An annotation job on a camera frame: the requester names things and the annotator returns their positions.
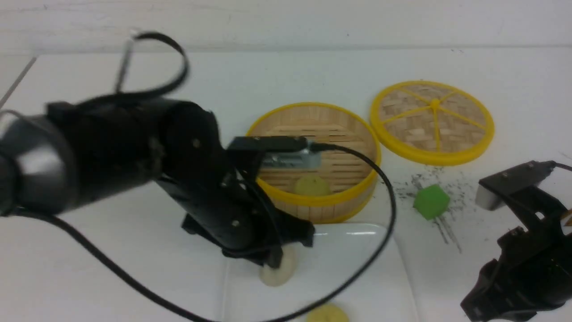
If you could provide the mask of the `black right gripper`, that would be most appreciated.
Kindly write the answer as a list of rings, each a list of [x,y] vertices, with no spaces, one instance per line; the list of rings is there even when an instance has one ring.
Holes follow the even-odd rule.
[[[503,201],[524,227],[499,238],[500,257],[480,269],[477,283],[460,303],[472,322],[526,322],[571,299],[571,234],[560,224],[566,207],[535,186]]]

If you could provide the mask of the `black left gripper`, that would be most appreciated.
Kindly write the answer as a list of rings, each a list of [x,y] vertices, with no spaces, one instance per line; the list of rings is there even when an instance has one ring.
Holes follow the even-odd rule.
[[[254,180],[226,175],[186,184],[163,175],[157,184],[186,211],[182,228],[220,247],[227,258],[278,269],[283,246],[313,247],[313,224],[278,209]]]

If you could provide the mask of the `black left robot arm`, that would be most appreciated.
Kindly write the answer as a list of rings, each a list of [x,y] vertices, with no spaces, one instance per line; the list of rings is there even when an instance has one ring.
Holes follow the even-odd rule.
[[[274,206],[256,183],[263,151],[237,143],[225,149],[215,115],[192,102],[49,104],[1,137],[1,215],[55,217],[155,182],[185,210],[186,232],[276,268],[284,246],[313,246],[315,228]]]

